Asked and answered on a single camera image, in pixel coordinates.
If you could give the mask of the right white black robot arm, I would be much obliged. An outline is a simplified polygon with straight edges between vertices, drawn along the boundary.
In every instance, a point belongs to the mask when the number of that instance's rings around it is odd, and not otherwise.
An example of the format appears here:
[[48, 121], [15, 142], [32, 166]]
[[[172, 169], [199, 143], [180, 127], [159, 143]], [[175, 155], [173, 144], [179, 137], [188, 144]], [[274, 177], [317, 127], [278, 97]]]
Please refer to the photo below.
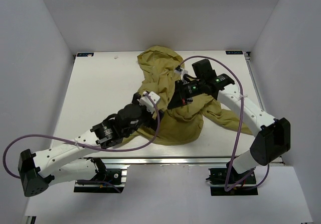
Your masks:
[[192, 64], [195, 76], [191, 77], [181, 66], [174, 70], [181, 76], [175, 82], [174, 95], [168, 109], [186, 106], [193, 97], [207, 94], [227, 106], [244, 123], [254, 142], [249, 150], [233, 160], [227, 169], [227, 179], [232, 183], [240, 182], [245, 172], [261, 165], [266, 166], [290, 150], [290, 122], [286, 118], [277, 119], [268, 114], [244, 95], [241, 87], [223, 73], [217, 75], [208, 59]]

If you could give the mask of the olive green hooded jacket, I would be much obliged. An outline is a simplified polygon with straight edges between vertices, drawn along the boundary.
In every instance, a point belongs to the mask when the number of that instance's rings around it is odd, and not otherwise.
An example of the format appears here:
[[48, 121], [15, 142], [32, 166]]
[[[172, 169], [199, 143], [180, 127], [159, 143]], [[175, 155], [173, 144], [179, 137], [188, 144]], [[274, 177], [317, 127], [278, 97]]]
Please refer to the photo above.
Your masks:
[[174, 69], [183, 61], [183, 58], [175, 51], [153, 46], [142, 52], [137, 57], [138, 64], [143, 71], [144, 81], [138, 92], [153, 91], [160, 96], [159, 110], [164, 112], [160, 122], [159, 132], [147, 127], [140, 127], [130, 137], [123, 139], [123, 143], [130, 142], [137, 136], [147, 139], [156, 137], [155, 144], [183, 145], [195, 141], [203, 128], [203, 118], [232, 131], [237, 131], [239, 115], [231, 110], [221, 107], [221, 104], [213, 97], [202, 94], [193, 98], [193, 102], [187, 106], [167, 109], [175, 88], [175, 81], [180, 76], [174, 73]]

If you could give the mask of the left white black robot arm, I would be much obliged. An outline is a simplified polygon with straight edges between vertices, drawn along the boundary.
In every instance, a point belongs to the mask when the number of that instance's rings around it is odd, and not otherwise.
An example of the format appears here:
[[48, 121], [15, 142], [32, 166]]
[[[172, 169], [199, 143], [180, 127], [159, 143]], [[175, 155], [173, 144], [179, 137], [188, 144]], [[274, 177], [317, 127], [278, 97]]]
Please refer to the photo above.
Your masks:
[[92, 153], [112, 152], [140, 127], [159, 131], [163, 113], [157, 109], [161, 98], [155, 92], [135, 93], [132, 102], [118, 113], [109, 115], [73, 140], [43, 151], [24, 150], [20, 154], [18, 172], [26, 197], [36, 196], [49, 186], [77, 181], [81, 185], [102, 185], [117, 188], [121, 184], [120, 172], [107, 170], [100, 158]]

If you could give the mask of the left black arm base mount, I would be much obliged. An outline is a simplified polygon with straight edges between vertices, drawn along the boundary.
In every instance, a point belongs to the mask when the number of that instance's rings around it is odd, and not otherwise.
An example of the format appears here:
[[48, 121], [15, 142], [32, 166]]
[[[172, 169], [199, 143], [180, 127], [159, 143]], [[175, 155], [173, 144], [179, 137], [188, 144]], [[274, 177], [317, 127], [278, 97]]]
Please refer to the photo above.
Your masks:
[[89, 180], [76, 180], [75, 193], [117, 193], [121, 194], [126, 182], [124, 167], [107, 167], [100, 158], [91, 158], [96, 174]]

